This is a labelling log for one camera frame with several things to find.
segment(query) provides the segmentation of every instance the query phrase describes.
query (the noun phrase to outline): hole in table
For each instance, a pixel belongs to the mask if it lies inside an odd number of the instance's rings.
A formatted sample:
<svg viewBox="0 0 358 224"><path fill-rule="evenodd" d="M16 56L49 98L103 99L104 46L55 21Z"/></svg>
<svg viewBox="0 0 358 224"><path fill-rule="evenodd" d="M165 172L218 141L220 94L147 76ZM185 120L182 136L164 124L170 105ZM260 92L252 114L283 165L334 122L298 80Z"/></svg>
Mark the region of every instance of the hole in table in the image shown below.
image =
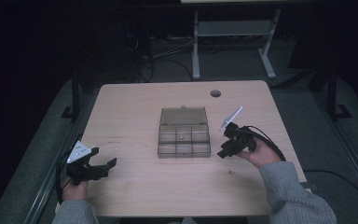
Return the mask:
<svg viewBox="0 0 358 224"><path fill-rule="evenodd" d="M217 98L222 95L222 92L220 92L218 90L213 90L213 91L211 91L211 95L212 95L212 97Z"/></svg>

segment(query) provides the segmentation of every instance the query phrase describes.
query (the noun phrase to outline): wooden table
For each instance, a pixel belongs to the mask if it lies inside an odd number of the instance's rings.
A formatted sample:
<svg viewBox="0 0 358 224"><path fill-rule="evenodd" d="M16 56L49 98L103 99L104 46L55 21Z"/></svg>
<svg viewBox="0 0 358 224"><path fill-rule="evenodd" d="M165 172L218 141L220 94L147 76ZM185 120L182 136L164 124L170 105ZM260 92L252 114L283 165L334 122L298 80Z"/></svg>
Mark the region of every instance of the wooden table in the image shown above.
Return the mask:
<svg viewBox="0 0 358 224"><path fill-rule="evenodd" d="M214 98L211 91L221 96ZM158 158L161 109L205 106L211 158ZM258 170L238 157L220 159L227 141L218 129L240 105L233 120L253 125L292 161L306 182L282 119L263 81L105 85L82 142L99 147L91 165L117 157L107 178L89 183L89 201L103 217L225 217L270 213Z"/></svg>

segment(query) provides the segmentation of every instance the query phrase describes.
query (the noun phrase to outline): gray floor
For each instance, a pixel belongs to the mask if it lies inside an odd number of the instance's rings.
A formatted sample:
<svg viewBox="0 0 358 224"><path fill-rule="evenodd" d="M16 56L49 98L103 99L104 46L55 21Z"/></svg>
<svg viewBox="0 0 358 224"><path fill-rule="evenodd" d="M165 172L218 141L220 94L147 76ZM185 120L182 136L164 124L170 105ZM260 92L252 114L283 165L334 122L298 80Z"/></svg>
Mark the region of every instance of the gray floor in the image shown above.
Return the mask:
<svg viewBox="0 0 358 224"><path fill-rule="evenodd" d="M173 41L153 42L153 53L160 54L175 46L183 45ZM230 39L204 46L200 55L201 81L262 79L269 85L281 83L298 72L288 69L295 40L275 40L269 57L277 78L267 78L257 49L264 39ZM191 72L191 52L184 50L156 61L156 71L151 82L186 82L190 77L184 65ZM145 77L150 71L144 68ZM337 102L344 104L352 119L332 122L326 116L325 92L314 94L306 89L310 77L304 78L287 90L273 90L272 95L281 113L303 170L327 170L345 176L358 186L358 178L339 140L337 126L350 139L358 153L358 101L351 87L340 80L337 86ZM82 134L98 92L82 95L82 117L77 122L61 119L66 106L71 104L71 85L62 87L55 101L41 123L34 140L29 146L19 169L13 176L0 202L0 223L23 223L33 207L35 197L41 194L48 169L57 156L58 148L73 143ZM343 179L326 173L308 173L307 179L320 195L332 206L338 223L358 223L358 191ZM47 205L38 223L51 223L57 200L54 192L45 199ZM114 223L115 219L99 217L101 223ZM269 223L268 217L249 217L251 224Z"/></svg>

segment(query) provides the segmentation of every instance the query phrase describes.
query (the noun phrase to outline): person's arm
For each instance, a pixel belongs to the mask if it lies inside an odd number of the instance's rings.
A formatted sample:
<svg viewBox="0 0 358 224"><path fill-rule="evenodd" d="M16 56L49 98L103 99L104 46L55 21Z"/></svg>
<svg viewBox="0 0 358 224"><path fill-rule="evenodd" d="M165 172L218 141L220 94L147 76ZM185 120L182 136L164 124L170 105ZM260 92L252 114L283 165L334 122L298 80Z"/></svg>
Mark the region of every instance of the person's arm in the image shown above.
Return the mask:
<svg viewBox="0 0 358 224"><path fill-rule="evenodd" d="M86 201L89 182L83 181L75 186L73 181L67 178L65 184L62 190L63 202L53 220L53 224L98 224L93 206Z"/></svg>
<svg viewBox="0 0 358 224"><path fill-rule="evenodd" d="M242 151L238 156L259 168L272 209L270 223L337 223L336 215L327 202L299 184L293 163L281 161L263 141L254 140L255 151Z"/></svg>

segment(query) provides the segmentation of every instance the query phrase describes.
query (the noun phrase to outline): person's hand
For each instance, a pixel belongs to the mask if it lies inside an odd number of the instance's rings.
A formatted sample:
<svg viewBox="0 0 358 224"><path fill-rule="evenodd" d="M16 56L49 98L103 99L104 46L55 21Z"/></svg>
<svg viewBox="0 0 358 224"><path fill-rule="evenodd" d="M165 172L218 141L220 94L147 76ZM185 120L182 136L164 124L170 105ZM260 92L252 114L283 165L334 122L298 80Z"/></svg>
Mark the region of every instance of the person's hand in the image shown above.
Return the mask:
<svg viewBox="0 0 358 224"><path fill-rule="evenodd" d="M74 181L70 177L64 180L62 189L62 200L86 200L88 197L89 181L82 181L75 186Z"/></svg>
<svg viewBox="0 0 358 224"><path fill-rule="evenodd" d="M237 156L246 159L255 167L260 168L263 165L280 161L279 156L262 140L253 137L256 147L254 152L242 151Z"/></svg>

